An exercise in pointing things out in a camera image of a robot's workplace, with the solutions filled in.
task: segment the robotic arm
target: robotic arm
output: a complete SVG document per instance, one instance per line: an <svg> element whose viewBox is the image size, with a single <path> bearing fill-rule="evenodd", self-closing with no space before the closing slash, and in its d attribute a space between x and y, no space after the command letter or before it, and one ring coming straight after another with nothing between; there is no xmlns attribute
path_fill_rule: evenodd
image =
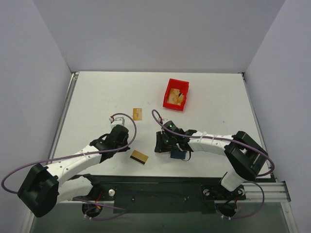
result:
<svg viewBox="0 0 311 233"><path fill-rule="evenodd" d="M205 151L226 156L233 168L223 176L221 185L230 192L244 181L254 181L266 162L266 159L257 152L231 142L238 141L267 154L243 131L238 131L235 135L211 135L196 130L183 131L171 120L167 121L163 128L168 130L156 133L155 152Z"/></svg>
<svg viewBox="0 0 311 233"><path fill-rule="evenodd" d="M115 119L111 127L111 133L104 134L93 140L78 153L86 154L88 152L117 149L126 146L128 144L128 129L124 127L124 118ZM44 216L56 203L71 200L77 196L86 196L93 188L98 188L100 185L90 175L70 180L76 174L90 166L100 164L106 159L112 158L116 152L129 149L129 147L126 147L120 151L94 153L64 159L47 166L37 164L30 169L17 195L36 217Z"/></svg>

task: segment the white table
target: white table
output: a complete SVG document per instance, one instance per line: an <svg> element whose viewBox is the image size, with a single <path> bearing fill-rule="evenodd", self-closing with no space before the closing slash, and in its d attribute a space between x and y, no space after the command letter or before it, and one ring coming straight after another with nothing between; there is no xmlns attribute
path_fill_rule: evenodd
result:
<svg viewBox="0 0 311 233"><path fill-rule="evenodd" d="M190 83L183 112L162 107L169 78ZM138 134L131 149L81 174L222 177L231 168L226 157L212 153L194 152L188 162L171 159L168 153L154 153L160 127L151 116L152 109L184 130L224 135L241 130L260 144L241 74L80 72L54 157L74 154L93 139L109 133L109 116L118 112L132 115L133 108L142 108L143 120L136 121ZM132 137L131 121L126 119L125 126ZM129 158L133 150L149 156L144 166ZM265 164L261 173L267 170Z"/></svg>

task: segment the gray wall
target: gray wall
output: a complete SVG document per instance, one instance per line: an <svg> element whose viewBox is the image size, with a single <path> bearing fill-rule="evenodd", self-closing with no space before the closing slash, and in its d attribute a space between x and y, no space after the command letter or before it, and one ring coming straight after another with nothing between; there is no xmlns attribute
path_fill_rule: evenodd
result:
<svg viewBox="0 0 311 233"><path fill-rule="evenodd" d="M34 0L71 70L246 71L284 0Z"/></svg>
<svg viewBox="0 0 311 233"><path fill-rule="evenodd" d="M31 0L0 1L0 177L47 158L70 80ZM25 171L8 180L17 190ZM0 231L17 233L25 205L0 188Z"/></svg>
<svg viewBox="0 0 311 233"><path fill-rule="evenodd" d="M247 69L246 84L298 228L310 232L310 0L286 0Z"/></svg>

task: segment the gray floor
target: gray floor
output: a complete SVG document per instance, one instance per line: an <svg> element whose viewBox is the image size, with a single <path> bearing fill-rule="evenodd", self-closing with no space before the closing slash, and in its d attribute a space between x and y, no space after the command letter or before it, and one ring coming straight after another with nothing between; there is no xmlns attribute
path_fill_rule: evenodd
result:
<svg viewBox="0 0 311 233"><path fill-rule="evenodd" d="M241 204L240 214L247 214L259 203ZM100 217L110 216L105 209ZM239 220L221 220L218 214L125 214L110 221L89 221L83 219L81 204L64 203L42 218L36 218L32 233L287 233L280 203L265 203L262 211L255 216Z"/></svg>

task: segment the red box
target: red box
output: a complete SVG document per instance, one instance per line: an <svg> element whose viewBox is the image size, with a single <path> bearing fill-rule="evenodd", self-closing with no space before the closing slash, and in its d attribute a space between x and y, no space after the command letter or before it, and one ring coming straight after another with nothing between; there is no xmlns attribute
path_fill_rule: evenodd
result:
<svg viewBox="0 0 311 233"><path fill-rule="evenodd" d="M184 96L183 101L181 102L180 105L173 104L173 103L167 103L169 96L170 96L170 91L172 88L179 89L179 92L183 94ZM173 109L173 110L183 111L186 100L187 100L188 89L189 89L189 82L181 81L177 79L170 79L169 84L167 85L167 88L166 88L164 101L163 101L163 107Z"/></svg>

